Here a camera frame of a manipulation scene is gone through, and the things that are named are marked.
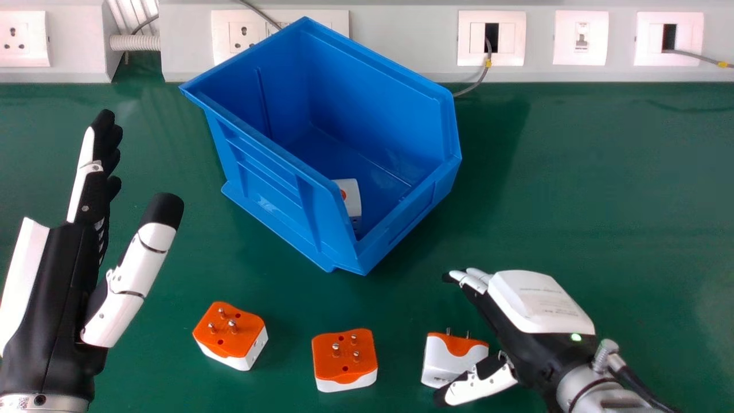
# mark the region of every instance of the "green tabletop surface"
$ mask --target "green tabletop surface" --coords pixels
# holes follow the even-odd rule
[[[734,411],[734,84],[497,84],[456,101],[454,189],[366,277],[324,273],[225,198],[201,110],[134,54],[111,85],[0,85],[0,277],[23,216],[65,218],[81,138],[100,109],[125,129],[113,266],[150,197],[186,212],[137,318],[110,351],[91,412],[427,412],[426,334],[497,341],[450,269],[547,273],[667,403]],[[458,90],[464,85],[447,85]],[[213,301],[266,322],[250,372],[205,357]],[[316,390],[310,341],[369,328],[379,374]],[[543,412],[515,387],[445,412]]]

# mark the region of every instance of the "black port opening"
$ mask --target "black port opening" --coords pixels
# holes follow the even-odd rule
[[[677,24],[663,25],[663,50],[675,50],[675,31]]]
[[[492,45],[492,53],[497,53],[497,43],[500,39],[500,24],[499,23],[486,23],[484,25],[484,36],[489,39]],[[489,53],[487,49],[487,42],[484,42],[484,53]]]

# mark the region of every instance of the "blue plastic bin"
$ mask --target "blue plastic bin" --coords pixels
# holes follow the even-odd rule
[[[181,90],[204,109],[222,192],[326,271],[367,274],[461,163],[447,89],[308,18]],[[350,178],[357,234],[331,181]]]

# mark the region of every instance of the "robotic arm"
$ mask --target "robotic arm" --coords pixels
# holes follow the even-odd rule
[[[111,172],[122,129],[102,111],[84,135],[67,222],[23,220],[0,302],[0,412],[88,409],[94,376],[147,297],[184,213],[159,193],[117,267],[97,285],[109,241]]]
[[[444,281],[461,287],[503,350],[437,390],[438,406],[456,406],[520,384],[538,392],[552,413],[674,411],[632,373],[616,343],[597,341],[589,316],[550,276],[468,268],[445,274]]]

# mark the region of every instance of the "white flexible tube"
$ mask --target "white flexible tube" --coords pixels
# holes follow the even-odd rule
[[[161,50],[161,38],[147,35],[112,35],[109,47],[114,51]]]

